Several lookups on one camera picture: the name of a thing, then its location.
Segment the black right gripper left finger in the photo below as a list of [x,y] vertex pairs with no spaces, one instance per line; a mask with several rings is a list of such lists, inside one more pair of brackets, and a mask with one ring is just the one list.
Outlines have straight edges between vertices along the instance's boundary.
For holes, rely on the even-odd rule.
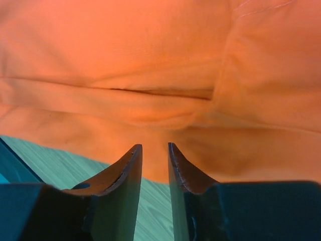
[[133,240],[141,175],[142,145],[137,144],[108,168],[64,190],[89,200],[82,240]]

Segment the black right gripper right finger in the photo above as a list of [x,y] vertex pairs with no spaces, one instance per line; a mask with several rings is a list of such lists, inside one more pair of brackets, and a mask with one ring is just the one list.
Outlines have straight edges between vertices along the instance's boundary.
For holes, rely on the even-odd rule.
[[168,169],[175,240],[220,240],[218,182],[168,144]]

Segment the orange t shirt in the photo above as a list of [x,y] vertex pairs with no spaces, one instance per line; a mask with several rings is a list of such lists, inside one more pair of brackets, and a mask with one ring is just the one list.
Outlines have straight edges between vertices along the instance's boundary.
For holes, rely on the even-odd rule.
[[1,1],[1,135],[221,182],[320,181],[320,1]]

